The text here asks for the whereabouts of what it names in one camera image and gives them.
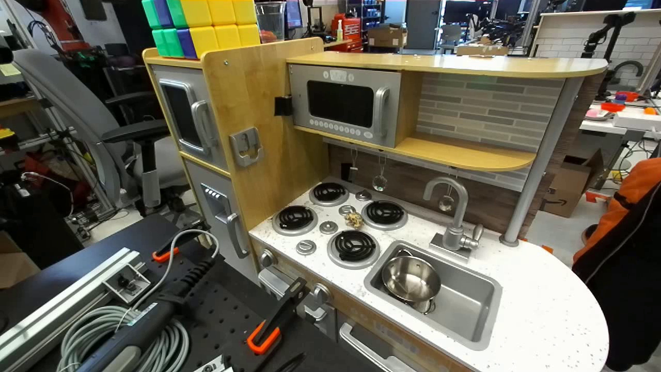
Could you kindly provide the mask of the small frog toy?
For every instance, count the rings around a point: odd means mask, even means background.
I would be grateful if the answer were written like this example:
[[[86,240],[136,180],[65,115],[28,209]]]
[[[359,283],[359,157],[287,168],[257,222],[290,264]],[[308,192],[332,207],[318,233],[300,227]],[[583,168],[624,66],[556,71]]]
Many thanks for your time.
[[[353,227],[353,230],[360,230],[360,226],[363,226],[363,220],[360,220],[359,212],[347,212],[347,214],[344,214],[344,222],[347,222],[347,226]]]

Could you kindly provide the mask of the wooden toy kitchen unit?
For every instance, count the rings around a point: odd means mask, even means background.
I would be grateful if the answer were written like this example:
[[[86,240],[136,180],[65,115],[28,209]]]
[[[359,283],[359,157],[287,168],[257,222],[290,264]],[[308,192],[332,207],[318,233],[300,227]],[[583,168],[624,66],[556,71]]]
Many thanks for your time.
[[[300,281],[328,334],[363,326],[421,372],[602,366],[596,300],[521,235],[602,61],[318,39],[143,60],[229,264],[268,290]]]

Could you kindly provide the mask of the silver toy microwave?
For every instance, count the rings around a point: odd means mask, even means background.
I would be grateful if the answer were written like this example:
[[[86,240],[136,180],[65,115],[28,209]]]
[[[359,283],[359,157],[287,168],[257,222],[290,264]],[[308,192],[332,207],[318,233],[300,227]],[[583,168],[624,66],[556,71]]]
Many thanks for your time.
[[[371,145],[397,145],[401,74],[289,66],[293,123]]]

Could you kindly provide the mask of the stainless steel pot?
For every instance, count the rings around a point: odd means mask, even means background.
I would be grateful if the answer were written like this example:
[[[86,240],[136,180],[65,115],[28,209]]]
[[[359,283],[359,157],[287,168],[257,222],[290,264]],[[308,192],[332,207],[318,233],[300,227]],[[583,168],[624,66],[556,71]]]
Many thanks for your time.
[[[401,301],[419,304],[439,292],[437,270],[419,256],[391,256],[380,269],[381,288]]]

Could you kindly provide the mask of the silver toy faucet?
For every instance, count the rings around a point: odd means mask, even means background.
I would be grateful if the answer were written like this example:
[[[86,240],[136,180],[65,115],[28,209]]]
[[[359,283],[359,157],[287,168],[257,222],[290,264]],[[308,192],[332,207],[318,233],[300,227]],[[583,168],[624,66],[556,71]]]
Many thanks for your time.
[[[436,233],[432,237],[432,246],[468,258],[479,248],[479,240],[482,235],[480,226],[473,227],[471,237],[464,235],[462,223],[468,207],[468,192],[460,182],[446,176],[437,176],[426,184],[423,198],[430,200],[437,185],[450,189],[455,194],[455,198],[452,223],[442,233]]]

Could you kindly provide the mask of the silver toy oven door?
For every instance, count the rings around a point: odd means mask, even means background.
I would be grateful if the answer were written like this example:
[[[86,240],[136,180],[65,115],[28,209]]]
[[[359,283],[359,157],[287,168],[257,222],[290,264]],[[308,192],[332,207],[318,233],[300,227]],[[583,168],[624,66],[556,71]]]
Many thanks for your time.
[[[201,161],[225,168],[227,161],[201,73],[155,66],[153,74],[179,146]]]

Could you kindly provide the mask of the front left stove burner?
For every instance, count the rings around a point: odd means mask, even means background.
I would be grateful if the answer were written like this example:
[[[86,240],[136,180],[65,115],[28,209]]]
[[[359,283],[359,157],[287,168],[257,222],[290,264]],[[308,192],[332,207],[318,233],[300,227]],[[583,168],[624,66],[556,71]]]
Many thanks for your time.
[[[303,205],[284,207],[272,217],[272,227],[282,235],[300,235],[315,226],[315,212]]]

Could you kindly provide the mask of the front right stove burner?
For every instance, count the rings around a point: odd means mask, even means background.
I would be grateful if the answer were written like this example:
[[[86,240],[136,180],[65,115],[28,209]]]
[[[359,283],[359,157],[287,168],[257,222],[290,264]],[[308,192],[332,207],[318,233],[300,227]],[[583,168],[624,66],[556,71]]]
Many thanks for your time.
[[[365,269],[380,256],[378,242],[357,230],[334,233],[326,244],[328,258],[344,269]]]

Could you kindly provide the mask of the orange black bar clamp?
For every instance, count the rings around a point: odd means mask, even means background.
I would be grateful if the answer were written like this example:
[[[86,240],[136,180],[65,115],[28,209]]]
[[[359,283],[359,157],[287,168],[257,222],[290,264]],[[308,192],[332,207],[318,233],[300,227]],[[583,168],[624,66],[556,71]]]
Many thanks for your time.
[[[277,308],[271,312],[271,316],[260,321],[252,329],[252,332],[246,337],[246,348],[253,356],[265,356],[275,348],[275,344],[282,334],[282,326],[290,321],[303,296],[306,296],[306,283],[301,279],[294,279],[284,290],[284,296],[277,301]]]

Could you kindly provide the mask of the black perforated workbench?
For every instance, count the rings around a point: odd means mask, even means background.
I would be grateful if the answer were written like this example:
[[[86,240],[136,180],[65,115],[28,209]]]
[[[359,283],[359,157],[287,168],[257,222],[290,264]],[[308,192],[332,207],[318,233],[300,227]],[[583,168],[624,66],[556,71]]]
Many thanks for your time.
[[[162,248],[175,235],[175,227],[162,217],[143,220],[97,244],[90,244],[34,277],[0,292],[1,329],[14,326],[48,300],[64,292],[75,279],[92,270],[119,248],[140,253],[147,277],[156,279],[162,264],[150,261],[150,253]],[[191,350],[184,372],[194,372],[205,361],[242,344],[247,332],[265,318],[275,300],[227,264],[215,264],[191,290],[179,321],[190,331]],[[318,332],[306,321],[293,318],[260,372],[380,372],[357,352],[339,346]]]

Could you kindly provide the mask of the grey office chair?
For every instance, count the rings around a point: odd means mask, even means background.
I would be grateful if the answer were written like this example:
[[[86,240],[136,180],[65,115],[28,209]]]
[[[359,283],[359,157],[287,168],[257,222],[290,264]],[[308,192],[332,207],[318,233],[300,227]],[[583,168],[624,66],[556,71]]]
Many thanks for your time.
[[[115,207],[127,202],[143,214],[184,210],[187,180],[166,123],[119,123],[110,109],[111,104],[138,100],[138,92],[100,101],[71,71],[38,49],[19,49],[14,64],[90,153],[95,176]]]

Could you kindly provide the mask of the colourful stacked foam blocks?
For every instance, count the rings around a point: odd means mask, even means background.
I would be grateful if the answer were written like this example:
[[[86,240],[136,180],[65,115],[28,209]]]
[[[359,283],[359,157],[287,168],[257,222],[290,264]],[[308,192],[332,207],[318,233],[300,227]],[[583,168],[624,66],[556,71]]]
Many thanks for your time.
[[[140,0],[155,49],[197,60],[206,52],[260,43],[253,0]]]

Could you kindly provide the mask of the black handheld tool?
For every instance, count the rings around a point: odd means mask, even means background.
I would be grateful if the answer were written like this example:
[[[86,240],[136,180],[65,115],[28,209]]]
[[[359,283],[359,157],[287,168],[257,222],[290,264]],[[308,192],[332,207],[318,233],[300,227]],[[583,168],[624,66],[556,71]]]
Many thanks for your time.
[[[124,322],[115,334],[92,350],[79,363],[79,372],[177,372],[187,357],[190,334],[175,318],[175,312],[212,267],[215,258],[206,258],[179,281],[169,283],[147,308]]]

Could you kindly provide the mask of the person in orange jacket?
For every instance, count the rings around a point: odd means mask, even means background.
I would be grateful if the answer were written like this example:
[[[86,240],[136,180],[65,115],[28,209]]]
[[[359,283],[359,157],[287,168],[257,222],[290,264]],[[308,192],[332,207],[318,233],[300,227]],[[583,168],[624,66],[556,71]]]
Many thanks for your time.
[[[608,331],[604,366],[647,363],[661,341],[661,160],[638,161],[606,202],[572,270]]]

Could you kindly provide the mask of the aluminium extrusion rail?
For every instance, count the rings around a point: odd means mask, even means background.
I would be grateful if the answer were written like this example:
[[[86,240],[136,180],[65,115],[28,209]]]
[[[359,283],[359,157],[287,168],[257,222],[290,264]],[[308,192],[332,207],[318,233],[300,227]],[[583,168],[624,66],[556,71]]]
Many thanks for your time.
[[[0,334],[0,372],[27,372],[88,310],[110,300],[132,304],[150,288],[143,270],[144,264],[138,261],[138,253],[119,248]]]

